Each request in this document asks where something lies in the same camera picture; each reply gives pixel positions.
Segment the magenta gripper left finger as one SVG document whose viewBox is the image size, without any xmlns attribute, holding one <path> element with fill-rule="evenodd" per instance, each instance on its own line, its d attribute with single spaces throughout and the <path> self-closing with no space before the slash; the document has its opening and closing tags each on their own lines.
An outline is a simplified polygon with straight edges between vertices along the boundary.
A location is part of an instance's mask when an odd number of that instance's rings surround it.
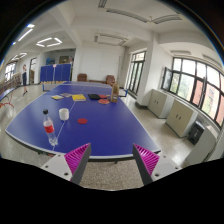
<svg viewBox="0 0 224 224">
<path fill-rule="evenodd" d="M 79 185 L 91 154 L 91 144 L 82 145 L 67 154 L 56 154 L 42 169 Z"/>
</svg>

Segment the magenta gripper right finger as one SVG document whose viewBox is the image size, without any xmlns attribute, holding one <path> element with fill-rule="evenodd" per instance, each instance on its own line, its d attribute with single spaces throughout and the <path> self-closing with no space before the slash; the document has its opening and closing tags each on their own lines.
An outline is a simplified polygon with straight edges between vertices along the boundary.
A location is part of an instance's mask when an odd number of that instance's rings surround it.
<svg viewBox="0 0 224 224">
<path fill-rule="evenodd" d="M 156 154 L 137 144 L 133 145 L 132 154 L 144 185 L 181 170 L 167 155 Z"/>
</svg>

